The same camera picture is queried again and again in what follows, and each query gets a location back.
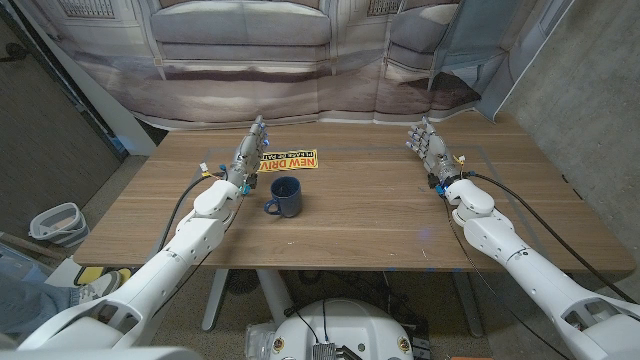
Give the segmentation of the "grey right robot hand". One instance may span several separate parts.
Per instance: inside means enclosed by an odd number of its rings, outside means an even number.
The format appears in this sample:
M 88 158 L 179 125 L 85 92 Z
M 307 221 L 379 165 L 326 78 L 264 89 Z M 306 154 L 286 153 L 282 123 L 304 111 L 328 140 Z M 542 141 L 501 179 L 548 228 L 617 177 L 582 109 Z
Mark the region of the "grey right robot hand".
M 462 179 L 461 165 L 426 116 L 420 125 L 411 126 L 408 135 L 406 146 L 422 161 L 430 188 L 446 188 Z

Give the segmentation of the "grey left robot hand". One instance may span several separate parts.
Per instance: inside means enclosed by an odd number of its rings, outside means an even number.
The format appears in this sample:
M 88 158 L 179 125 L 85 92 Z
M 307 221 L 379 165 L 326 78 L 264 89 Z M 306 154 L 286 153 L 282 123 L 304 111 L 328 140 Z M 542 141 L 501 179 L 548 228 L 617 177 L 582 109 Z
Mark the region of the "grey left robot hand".
M 227 180 L 240 187 L 249 184 L 250 177 L 256 177 L 265 147 L 269 144 L 263 116 L 258 115 L 242 139 L 227 171 Z

